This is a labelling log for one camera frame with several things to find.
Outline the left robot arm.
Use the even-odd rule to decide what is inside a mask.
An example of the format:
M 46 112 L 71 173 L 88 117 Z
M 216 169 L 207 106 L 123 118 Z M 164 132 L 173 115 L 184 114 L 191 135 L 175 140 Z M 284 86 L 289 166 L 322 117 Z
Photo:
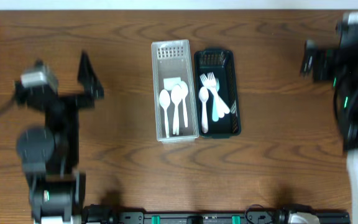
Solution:
M 14 100 L 45 115 L 43 126 L 20 134 L 16 152 L 29 186 L 34 223 L 81 223 L 86 175 L 79 163 L 79 112 L 104 97 L 90 58 L 82 51 L 78 69 L 81 93 L 58 94 L 58 80 L 42 60 L 15 82 Z

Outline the white plastic spoon lowest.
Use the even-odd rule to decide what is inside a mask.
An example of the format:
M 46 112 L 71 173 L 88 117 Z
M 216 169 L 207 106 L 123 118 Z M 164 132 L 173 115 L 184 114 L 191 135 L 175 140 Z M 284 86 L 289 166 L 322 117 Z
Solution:
M 175 134 L 178 136 L 180 131 L 180 119 L 179 119 L 179 105 L 175 105 L 175 114 L 176 114 L 176 128 L 175 128 Z

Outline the white plastic fork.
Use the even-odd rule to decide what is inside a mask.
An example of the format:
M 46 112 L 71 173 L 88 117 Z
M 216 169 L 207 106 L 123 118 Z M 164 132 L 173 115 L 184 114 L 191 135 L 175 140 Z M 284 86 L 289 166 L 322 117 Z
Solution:
M 216 91 L 219 91 L 219 80 L 218 79 L 216 79 Z M 214 100 L 213 100 L 212 120 L 213 120 L 213 122 L 217 122 L 219 120 L 217 106 L 216 106 L 216 102 Z
M 206 87 L 206 84 L 207 84 L 207 74 L 204 73 L 204 74 L 200 75 L 200 80 L 204 87 Z M 223 99 L 221 97 L 220 97 L 220 100 L 221 100 L 221 106 L 223 108 L 224 114 L 229 114 L 230 113 L 229 107 L 227 106 L 227 104 L 225 104 L 225 102 L 223 101 Z
M 216 81 L 216 78 L 214 76 L 214 73 L 209 72 L 207 74 L 206 87 L 214 96 L 214 101 L 216 102 L 216 109 L 217 109 L 217 113 L 218 113 L 219 118 L 223 118 L 225 114 L 224 114 L 223 108 L 221 106 L 221 100 L 220 100 L 220 97 L 218 95 L 218 91 L 216 90 L 216 85 L 217 85 L 217 81 Z

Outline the white plastic spoon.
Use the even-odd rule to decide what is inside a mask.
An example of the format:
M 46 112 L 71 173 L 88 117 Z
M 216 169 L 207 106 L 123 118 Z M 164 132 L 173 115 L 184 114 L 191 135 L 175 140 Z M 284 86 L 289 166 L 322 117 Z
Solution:
M 179 83 L 179 85 L 180 85 L 181 91 L 182 91 L 183 120 L 184 120 L 184 125 L 187 128 L 188 127 L 188 113 L 187 113 L 187 107 L 186 107 L 186 97 L 188 95 L 188 85 L 184 81 L 181 81 Z
M 159 103 L 160 106 L 163 108 L 163 112 L 164 112 L 165 134 L 167 138 L 170 137 L 168 114 L 167 114 L 167 110 L 168 107 L 170 106 L 170 102 L 171 100 L 170 100 L 169 92 L 166 89 L 163 89 L 159 94 Z
M 207 133 L 208 128 L 208 114 L 206 109 L 206 102 L 209 99 L 208 89 L 206 87 L 201 87 L 199 92 L 199 99 L 201 101 L 201 130 L 203 133 Z
M 175 134 L 175 128 L 176 128 L 176 114 L 175 114 L 175 105 L 179 105 L 181 102 L 181 87 L 179 84 L 175 85 L 171 92 L 171 100 L 174 104 L 174 114 L 173 114 L 173 135 Z

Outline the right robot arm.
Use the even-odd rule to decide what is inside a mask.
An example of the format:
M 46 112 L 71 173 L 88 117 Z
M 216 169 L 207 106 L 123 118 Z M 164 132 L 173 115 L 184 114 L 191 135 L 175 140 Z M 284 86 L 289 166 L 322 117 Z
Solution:
M 336 47 L 305 42 L 300 74 L 312 74 L 314 82 L 333 84 L 334 118 L 342 136 L 351 185 L 351 222 L 358 223 L 358 11 L 344 13 L 336 31 L 340 36 Z

